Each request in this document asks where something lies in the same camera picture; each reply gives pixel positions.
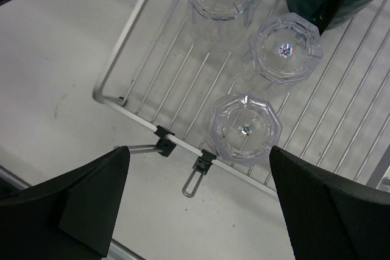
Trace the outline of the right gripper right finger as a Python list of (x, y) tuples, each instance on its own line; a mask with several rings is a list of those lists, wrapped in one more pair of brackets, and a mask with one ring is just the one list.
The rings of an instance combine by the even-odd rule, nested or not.
[(296, 259), (389, 259), (389, 193), (278, 146), (269, 162)]

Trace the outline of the clear glass front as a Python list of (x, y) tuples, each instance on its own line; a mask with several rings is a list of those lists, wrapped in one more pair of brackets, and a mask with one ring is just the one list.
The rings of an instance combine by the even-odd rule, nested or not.
[(282, 123), (270, 102), (227, 94), (211, 106), (204, 139), (220, 159), (252, 167), (268, 159), (281, 132)]

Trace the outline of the clear glass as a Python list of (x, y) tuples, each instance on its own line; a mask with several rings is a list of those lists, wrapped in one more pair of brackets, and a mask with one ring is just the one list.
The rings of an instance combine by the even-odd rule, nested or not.
[(213, 41), (237, 39), (252, 22), (255, 0), (188, 0), (195, 33)]
[(241, 54), (241, 77), (265, 97), (281, 96), (307, 80), (323, 57), (319, 29), (287, 13), (266, 19)]
[(220, 159), (252, 167), (268, 159), (281, 132), (282, 123), (270, 102), (227, 94), (211, 106), (204, 139)]

